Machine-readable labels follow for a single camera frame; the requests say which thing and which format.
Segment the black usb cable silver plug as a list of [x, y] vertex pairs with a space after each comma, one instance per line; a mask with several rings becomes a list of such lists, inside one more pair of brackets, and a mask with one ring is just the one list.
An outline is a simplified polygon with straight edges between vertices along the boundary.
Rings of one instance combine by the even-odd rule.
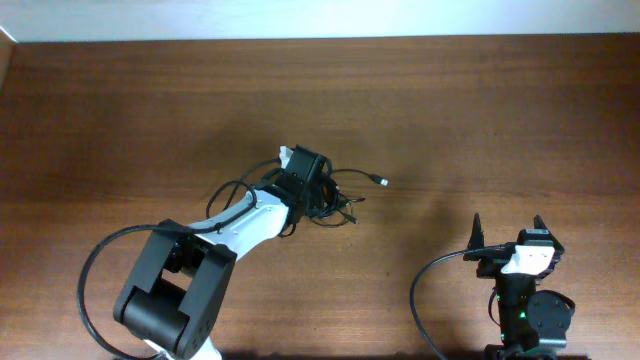
[[370, 181], [381, 185], [381, 186], [387, 186], [389, 184], [389, 180], [377, 175], [377, 174], [373, 174], [373, 173], [369, 173], [369, 172], [365, 172], [363, 170], [359, 170], [359, 169], [351, 169], [351, 168], [342, 168], [342, 169], [335, 169], [332, 170], [330, 172], [330, 175], [334, 175], [334, 174], [338, 174], [338, 173], [356, 173], [356, 174], [360, 174], [363, 175], [365, 177], [367, 177]]

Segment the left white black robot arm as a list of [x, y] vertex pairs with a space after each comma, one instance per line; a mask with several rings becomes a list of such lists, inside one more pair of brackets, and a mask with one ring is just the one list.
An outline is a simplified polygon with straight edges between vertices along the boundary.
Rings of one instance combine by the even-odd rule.
[[307, 213], [325, 156], [282, 148], [273, 181], [251, 187], [221, 213], [189, 226], [158, 224], [139, 255], [113, 316], [168, 359], [218, 359], [210, 333], [236, 262]]

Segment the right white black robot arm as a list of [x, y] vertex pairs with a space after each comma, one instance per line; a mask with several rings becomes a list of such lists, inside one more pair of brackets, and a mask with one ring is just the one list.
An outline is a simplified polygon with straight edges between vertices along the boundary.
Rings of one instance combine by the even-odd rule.
[[478, 264], [476, 276], [495, 281], [489, 304], [498, 307], [490, 318], [501, 333], [499, 345], [484, 349], [485, 359], [555, 359], [567, 346], [566, 332], [575, 302], [537, 286], [550, 275], [565, 249], [540, 216], [514, 242], [487, 246], [479, 215], [472, 223], [465, 261]]

